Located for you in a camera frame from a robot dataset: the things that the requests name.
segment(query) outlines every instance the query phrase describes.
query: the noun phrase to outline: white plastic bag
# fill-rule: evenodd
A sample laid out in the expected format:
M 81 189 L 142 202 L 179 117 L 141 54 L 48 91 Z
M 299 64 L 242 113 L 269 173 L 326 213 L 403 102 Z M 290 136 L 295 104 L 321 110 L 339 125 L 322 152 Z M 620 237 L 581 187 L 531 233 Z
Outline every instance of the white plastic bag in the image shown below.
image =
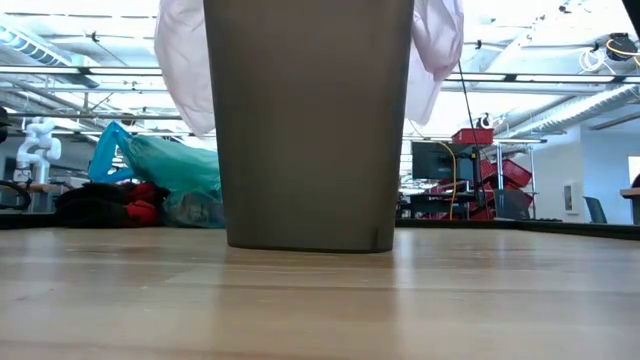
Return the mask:
M 180 116 L 197 135 L 215 128 L 202 0 L 161 0 L 155 51 Z
M 416 0 L 405 112 L 409 120 L 429 122 L 442 81 L 460 60 L 463 22 L 461 0 Z
M 442 80 L 451 74 L 462 53 L 462 24 L 461 0 L 416 0 L 407 91 L 409 119 L 423 125 L 429 121 Z M 169 93 L 184 121 L 197 134 L 213 130 L 202 0 L 161 0 L 155 50 Z M 416 66 L 416 56 L 422 67 Z

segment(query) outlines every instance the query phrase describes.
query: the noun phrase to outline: wooden surface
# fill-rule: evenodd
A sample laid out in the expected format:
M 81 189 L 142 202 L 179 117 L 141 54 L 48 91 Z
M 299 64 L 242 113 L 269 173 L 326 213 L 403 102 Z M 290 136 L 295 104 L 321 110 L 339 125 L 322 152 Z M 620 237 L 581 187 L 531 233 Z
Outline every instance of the wooden surface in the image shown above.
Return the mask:
M 223 231 L 0 233 L 1 359 L 638 359 L 640 243 L 397 230 L 391 254 Z
M 620 190 L 620 195 L 625 199 L 640 196 L 640 188 L 622 189 Z
M 24 189 L 27 188 L 27 184 L 20 184 L 20 186 Z M 52 193 L 63 193 L 67 191 L 68 188 L 64 185 L 51 185 L 51 184 L 31 184 L 29 185 L 30 192 L 52 192 Z

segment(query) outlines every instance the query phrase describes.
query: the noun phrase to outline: yellow cable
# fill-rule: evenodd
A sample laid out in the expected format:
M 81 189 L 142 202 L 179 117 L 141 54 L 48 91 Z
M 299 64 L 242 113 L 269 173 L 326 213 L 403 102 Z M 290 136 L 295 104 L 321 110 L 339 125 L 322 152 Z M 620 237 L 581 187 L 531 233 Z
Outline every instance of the yellow cable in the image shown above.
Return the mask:
M 428 140 L 424 135 L 422 135 L 420 133 L 420 131 L 418 131 L 418 128 L 416 128 L 416 126 L 413 124 L 413 121 L 408 120 L 409 124 L 411 124 L 411 127 L 413 128 L 413 130 L 416 131 L 416 134 L 420 135 L 420 137 L 424 140 Z M 456 162 L 456 154 L 454 154 L 453 150 L 451 150 L 451 148 L 449 146 L 447 146 L 445 143 L 443 142 L 439 142 L 436 141 L 436 143 L 442 145 L 445 147 L 445 149 L 447 149 L 447 151 L 449 152 L 449 154 L 451 154 L 451 159 L 453 159 L 453 193 L 451 194 L 451 206 L 449 207 L 449 220 L 453 220 L 453 205 L 456 201 L 456 193 L 458 190 L 458 166 L 457 166 L 457 162 Z
M 449 208 L 449 220 L 453 220 L 453 204 L 456 201 L 456 192 L 458 190 L 458 174 L 456 173 L 458 166 L 456 164 L 456 154 L 453 153 L 453 150 L 451 150 L 447 144 L 439 141 L 437 143 L 444 146 L 445 149 L 449 151 L 451 159 L 453 160 L 453 193 L 451 194 L 451 207 Z
M 627 56 L 639 56 L 640 55 L 640 53 L 630 53 L 630 52 L 614 49 L 613 47 L 611 47 L 611 43 L 613 43 L 613 42 L 614 42 L 613 39 L 607 41 L 607 49 L 613 51 L 616 54 L 627 55 Z

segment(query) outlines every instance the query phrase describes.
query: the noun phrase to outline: office chair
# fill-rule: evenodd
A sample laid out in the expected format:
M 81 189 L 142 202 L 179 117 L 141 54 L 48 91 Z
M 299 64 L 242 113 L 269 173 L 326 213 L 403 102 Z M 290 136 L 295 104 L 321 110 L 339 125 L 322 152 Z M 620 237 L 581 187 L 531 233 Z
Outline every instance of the office chair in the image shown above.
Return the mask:
M 607 217 L 604 215 L 600 200 L 588 196 L 585 196 L 584 200 L 587 202 L 587 208 L 589 208 L 589 214 L 591 214 L 591 223 L 606 224 Z

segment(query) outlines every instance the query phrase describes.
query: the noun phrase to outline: trash can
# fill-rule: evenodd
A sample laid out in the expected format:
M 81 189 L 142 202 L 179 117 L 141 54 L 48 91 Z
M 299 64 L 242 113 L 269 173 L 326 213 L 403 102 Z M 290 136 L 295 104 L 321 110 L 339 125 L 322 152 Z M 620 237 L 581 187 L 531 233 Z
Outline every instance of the trash can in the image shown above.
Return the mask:
M 228 243 L 393 247 L 413 0 L 206 0 Z

